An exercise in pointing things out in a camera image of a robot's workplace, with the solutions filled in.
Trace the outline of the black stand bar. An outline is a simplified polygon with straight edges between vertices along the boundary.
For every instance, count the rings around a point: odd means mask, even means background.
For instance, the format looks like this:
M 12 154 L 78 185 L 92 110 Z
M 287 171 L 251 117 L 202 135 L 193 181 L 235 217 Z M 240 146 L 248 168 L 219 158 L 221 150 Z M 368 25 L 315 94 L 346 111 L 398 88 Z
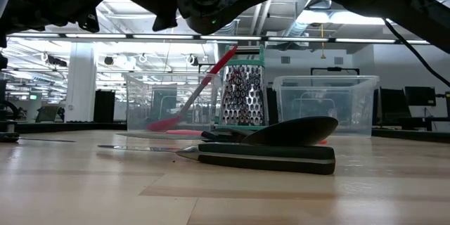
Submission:
M 312 67 L 310 75 L 360 75 L 360 70 L 347 67 Z

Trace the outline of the long ceiling light bar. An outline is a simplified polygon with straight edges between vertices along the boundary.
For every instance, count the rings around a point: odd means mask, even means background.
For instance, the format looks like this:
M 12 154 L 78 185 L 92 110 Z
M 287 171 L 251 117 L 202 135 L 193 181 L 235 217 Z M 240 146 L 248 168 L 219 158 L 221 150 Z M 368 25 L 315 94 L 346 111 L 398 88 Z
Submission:
M 87 34 L 87 33 L 41 33 L 19 32 L 9 38 L 48 40 L 92 40 L 92 41 L 262 41 L 295 43 L 338 44 L 400 44 L 399 39 L 352 39 L 335 37 L 268 37 L 237 35 L 190 35 L 190 34 Z

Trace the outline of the black aluminium table frame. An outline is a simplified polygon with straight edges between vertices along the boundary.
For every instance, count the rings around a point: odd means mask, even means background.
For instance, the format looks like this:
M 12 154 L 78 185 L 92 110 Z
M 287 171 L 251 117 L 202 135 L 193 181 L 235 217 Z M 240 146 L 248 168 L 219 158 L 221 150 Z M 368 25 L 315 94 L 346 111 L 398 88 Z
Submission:
M 14 130 L 19 134 L 35 134 L 58 131 L 86 131 L 86 130 L 120 130 L 125 131 L 125 124 L 117 123 L 17 123 Z M 432 131 L 407 131 L 395 129 L 372 129 L 372 136 L 389 139 L 405 139 L 450 144 L 450 133 Z

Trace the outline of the teal utensil holder cup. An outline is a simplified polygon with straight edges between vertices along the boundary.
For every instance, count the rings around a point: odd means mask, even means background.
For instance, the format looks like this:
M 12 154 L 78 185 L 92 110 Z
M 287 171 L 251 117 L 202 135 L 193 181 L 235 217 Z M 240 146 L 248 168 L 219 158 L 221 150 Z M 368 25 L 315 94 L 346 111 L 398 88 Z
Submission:
M 269 125 L 264 46 L 240 46 L 221 70 L 217 125 L 259 130 Z

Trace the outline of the black-handled kitchen knife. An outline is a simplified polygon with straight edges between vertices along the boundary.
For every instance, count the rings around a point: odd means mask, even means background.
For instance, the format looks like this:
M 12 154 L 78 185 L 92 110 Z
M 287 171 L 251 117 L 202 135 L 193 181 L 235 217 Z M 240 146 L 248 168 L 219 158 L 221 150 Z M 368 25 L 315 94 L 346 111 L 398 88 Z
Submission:
M 69 140 L 56 140 L 56 139 L 38 139 L 21 137 L 19 133 L 15 132 L 0 132 L 0 143 L 17 143 L 18 141 L 50 141 L 50 142 L 62 142 L 62 143 L 74 143 L 75 141 Z
M 277 147 L 238 143 L 199 143 L 185 148 L 102 145 L 101 148 L 175 153 L 210 165 L 330 175 L 335 171 L 335 152 L 327 146 Z
M 200 134 L 204 142 L 221 143 L 240 143 L 248 135 L 248 131 L 230 128 L 218 128 L 213 131 L 203 131 Z

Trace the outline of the pink silicone spatula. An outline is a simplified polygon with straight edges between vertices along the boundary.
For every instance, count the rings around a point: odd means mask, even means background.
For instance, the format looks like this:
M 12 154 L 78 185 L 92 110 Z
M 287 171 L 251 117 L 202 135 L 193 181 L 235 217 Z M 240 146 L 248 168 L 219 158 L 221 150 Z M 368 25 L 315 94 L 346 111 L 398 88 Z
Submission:
M 172 135 L 201 136 L 203 131 L 189 129 L 171 129 L 167 130 L 166 133 Z

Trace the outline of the black cabinet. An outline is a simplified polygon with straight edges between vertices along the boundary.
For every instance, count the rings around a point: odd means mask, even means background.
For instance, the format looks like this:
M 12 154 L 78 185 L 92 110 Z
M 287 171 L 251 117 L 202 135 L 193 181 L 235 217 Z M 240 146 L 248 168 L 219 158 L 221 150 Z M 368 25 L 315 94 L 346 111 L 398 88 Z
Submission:
M 114 91 L 96 91 L 94 104 L 94 122 L 113 123 L 115 110 Z

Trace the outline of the black serving spoon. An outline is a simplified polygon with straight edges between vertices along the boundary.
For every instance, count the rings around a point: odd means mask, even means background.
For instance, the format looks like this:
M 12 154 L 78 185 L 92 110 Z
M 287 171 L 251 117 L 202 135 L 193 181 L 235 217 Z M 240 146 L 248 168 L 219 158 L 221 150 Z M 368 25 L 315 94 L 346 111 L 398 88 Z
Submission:
M 338 120 L 329 116 L 303 117 L 265 127 L 243 138 L 225 143 L 256 146 L 313 146 L 326 140 L 337 128 Z

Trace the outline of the white pillar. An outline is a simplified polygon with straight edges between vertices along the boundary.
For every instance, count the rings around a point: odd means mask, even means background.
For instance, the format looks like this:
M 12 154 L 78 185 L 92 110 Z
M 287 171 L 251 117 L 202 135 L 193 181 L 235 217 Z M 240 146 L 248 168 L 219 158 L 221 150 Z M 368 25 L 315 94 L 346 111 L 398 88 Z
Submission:
M 90 122 L 94 119 L 97 60 L 94 43 L 71 43 L 65 99 L 66 122 Z

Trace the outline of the black background monitor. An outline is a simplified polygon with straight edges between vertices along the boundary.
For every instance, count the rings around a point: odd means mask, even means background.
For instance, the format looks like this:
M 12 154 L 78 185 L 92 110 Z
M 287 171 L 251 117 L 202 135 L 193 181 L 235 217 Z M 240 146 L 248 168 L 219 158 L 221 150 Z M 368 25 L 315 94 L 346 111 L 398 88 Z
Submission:
M 436 93 L 434 87 L 405 86 L 404 92 L 410 106 L 436 106 Z

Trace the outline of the red silicone spatula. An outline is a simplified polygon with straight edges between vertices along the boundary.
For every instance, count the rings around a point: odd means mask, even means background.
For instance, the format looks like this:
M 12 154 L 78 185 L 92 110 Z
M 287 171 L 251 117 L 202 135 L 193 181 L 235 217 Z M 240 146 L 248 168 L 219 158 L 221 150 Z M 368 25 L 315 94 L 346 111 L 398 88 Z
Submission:
M 182 109 L 179 111 L 178 115 L 173 118 L 160 120 L 153 122 L 147 126 L 147 130 L 150 131 L 166 131 L 176 126 L 181 118 L 187 113 L 188 109 L 192 106 L 194 100 L 200 95 L 203 89 L 210 83 L 212 78 L 227 64 L 231 58 L 235 55 L 238 46 L 235 45 L 232 49 L 229 49 L 222 58 L 217 62 L 216 65 L 206 74 L 202 79 L 201 83 L 198 85 L 196 90 L 188 98 L 187 102 L 184 104 Z

